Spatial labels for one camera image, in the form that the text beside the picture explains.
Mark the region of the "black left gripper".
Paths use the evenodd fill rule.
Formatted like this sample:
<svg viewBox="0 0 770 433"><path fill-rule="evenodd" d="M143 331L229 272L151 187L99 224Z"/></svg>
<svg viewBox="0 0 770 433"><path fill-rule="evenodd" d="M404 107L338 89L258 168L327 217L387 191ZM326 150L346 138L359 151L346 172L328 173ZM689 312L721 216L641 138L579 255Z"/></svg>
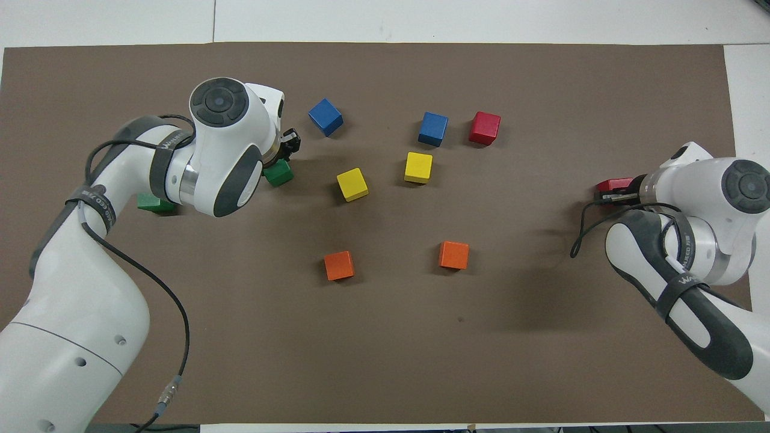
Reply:
<svg viewBox="0 0 770 433"><path fill-rule="evenodd" d="M278 134L267 153L262 155L262 167L271 167L278 160L289 161L291 155L297 153L300 147L301 137L296 129L290 128L283 134Z"/></svg>

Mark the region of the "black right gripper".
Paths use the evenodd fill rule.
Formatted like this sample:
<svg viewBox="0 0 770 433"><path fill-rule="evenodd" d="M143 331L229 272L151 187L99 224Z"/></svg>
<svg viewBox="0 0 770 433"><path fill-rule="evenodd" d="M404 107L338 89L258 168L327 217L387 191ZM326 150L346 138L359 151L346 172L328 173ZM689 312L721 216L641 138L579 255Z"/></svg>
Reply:
<svg viewBox="0 0 770 433"><path fill-rule="evenodd" d="M647 177L646 174L635 176L627 186L609 190L597 190L594 192L594 200L599 203L613 203L614 206L638 205L641 184Z"/></svg>

